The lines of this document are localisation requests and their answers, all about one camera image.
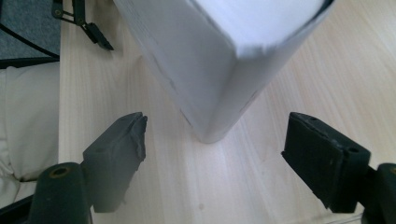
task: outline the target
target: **gray carpet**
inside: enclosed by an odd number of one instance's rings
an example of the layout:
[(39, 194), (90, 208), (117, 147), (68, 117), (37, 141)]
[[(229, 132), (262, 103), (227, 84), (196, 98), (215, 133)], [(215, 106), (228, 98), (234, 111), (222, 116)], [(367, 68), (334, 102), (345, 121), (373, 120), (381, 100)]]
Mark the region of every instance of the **gray carpet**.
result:
[[(0, 0), (0, 22), (39, 47), (59, 55), (61, 21), (52, 18), (51, 0)], [(0, 30), (0, 60), (48, 57)]]

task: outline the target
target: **screw hole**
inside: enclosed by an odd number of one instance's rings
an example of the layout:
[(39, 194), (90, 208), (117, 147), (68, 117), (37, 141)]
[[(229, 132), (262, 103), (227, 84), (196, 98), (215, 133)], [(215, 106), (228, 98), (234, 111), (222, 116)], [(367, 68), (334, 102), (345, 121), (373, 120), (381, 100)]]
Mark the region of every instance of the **screw hole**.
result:
[(61, 178), (65, 175), (67, 175), (70, 172), (69, 167), (59, 167), (58, 169), (53, 170), (50, 174), (49, 177), (51, 178)]

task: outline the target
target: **light wooden floor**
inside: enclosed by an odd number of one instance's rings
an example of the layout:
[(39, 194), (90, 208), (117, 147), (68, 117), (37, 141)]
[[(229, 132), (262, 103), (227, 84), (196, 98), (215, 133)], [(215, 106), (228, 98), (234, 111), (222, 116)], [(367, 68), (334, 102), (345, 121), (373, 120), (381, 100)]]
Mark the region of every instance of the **light wooden floor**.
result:
[(396, 162), (396, 2), (337, 1), (330, 17), (252, 104), (229, 134), (199, 143), (147, 68), (112, 1), (87, 0), (87, 21), (114, 51), (64, 23), (60, 160), (82, 151), (118, 117), (148, 116), (147, 158), (115, 214), (94, 223), (344, 223), (282, 159), (290, 111), (315, 116)]

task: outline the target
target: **white box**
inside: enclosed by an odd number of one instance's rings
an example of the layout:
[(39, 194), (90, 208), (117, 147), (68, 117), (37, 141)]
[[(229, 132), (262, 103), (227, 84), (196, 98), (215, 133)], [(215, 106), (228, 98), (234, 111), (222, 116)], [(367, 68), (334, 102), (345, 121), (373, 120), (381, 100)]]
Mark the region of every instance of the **white box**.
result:
[(154, 75), (205, 143), (225, 136), (332, 2), (115, 0)]

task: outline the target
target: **beige fabric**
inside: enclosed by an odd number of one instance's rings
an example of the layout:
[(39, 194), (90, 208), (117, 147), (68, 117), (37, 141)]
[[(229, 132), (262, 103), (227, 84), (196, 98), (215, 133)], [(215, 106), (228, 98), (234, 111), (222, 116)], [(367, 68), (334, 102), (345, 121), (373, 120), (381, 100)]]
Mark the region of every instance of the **beige fabric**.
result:
[(0, 207), (57, 163), (58, 122), (59, 63), (0, 70)]

